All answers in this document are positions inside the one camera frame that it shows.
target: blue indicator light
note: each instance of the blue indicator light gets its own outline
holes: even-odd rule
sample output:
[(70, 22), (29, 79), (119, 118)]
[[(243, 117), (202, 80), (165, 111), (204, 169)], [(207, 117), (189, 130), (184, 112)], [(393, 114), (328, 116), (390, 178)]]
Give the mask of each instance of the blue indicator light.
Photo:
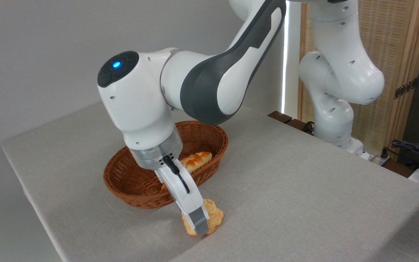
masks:
[(118, 68), (119, 66), (121, 66), (121, 62), (117, 61), (113, 63), (114, 68)]

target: table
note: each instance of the table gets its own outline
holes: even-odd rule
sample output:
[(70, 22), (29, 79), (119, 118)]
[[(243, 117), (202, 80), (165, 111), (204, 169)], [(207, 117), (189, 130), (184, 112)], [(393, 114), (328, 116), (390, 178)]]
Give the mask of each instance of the table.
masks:
[(106, 189), (124, 142), (101, 103), (3, 150), (64, 261), (419, 261), (419, 184), (246, 107), (221, 126), (228, 149), (199, 189), (225, 218), (202, 239), (175, 203), (136, 209)]

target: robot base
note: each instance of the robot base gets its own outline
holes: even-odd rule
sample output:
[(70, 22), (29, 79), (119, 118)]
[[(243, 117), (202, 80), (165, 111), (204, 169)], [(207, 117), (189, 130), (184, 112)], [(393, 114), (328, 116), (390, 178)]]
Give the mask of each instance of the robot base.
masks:
[(370, 155), (363, 149), (363, 143), (358, 139), (349, 138), (346, 141), (339, 142), (339, 143), (331, 143), (334, 146), (340, 147), (347, 152), (350, 152), (356, 156), (359, 156), (363, 159), (369, 160)]

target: brown basket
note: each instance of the brown basket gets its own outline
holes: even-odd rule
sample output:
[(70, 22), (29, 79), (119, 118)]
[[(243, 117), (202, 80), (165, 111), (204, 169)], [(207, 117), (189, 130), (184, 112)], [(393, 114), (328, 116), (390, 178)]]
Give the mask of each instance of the brown basket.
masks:
[[(218, 169), (227, 149), (227, 134), (219, 126), (207, 126), (198, 121), (183, 121), (176, 126), (183, 142), (179, 159), (201, 151), (213, 154), (208, 163), (191, 174), (199, 186)], [(139, 167), (127, 147), (120, 149), (108, 162), (103, 179), (116, 197), (133, 207), (155, 209), (174, 202), (168, 190), (161, 191), (161, 183), (155, 172)]]

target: metal hinge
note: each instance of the metal hinge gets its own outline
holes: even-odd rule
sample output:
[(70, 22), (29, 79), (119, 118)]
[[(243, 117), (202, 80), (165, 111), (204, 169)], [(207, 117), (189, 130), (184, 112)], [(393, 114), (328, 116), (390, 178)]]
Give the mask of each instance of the metal hinge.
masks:
[(400, 98), (404, 94), (408, 93), (410, 90), (415, 88), (418, 84), (418, 78), (415, 78), (414, 80), (410, 81), (409, 83), (404, 84), (403, 86), (397, 88), (395, 91), (394, 99)]

